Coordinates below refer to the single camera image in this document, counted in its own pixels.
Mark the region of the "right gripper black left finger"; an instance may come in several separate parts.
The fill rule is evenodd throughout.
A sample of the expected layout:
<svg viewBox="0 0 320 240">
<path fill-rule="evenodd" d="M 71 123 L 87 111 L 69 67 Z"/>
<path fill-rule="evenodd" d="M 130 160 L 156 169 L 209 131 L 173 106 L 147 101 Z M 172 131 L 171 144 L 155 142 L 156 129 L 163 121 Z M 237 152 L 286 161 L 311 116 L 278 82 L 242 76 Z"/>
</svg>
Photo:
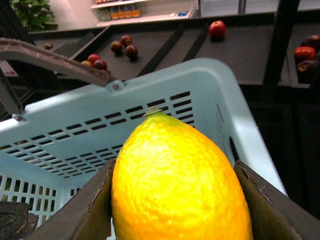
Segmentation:
<svg viewBox="0 0 320 240">
<path fill-rule="evenodd" d="M 111 232 L 111 184 L 115 160 L 109 160 L 59 211 L 27 240 L 105 240 Z"/>
</svg>

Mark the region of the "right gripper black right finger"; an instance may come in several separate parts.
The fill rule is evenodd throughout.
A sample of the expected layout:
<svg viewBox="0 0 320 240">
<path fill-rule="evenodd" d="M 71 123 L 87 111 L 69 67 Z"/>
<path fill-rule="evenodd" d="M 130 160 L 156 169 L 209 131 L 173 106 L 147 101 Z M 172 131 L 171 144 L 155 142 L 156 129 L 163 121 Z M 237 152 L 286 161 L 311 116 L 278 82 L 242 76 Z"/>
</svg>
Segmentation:
<svg viewBox="0 0 320 240">
<path fill-rule="evenodd" d="M 255 240 L 318 240 L 320 221 L 238 160 L 233 167 L 246 198 Z"/>
</svg>

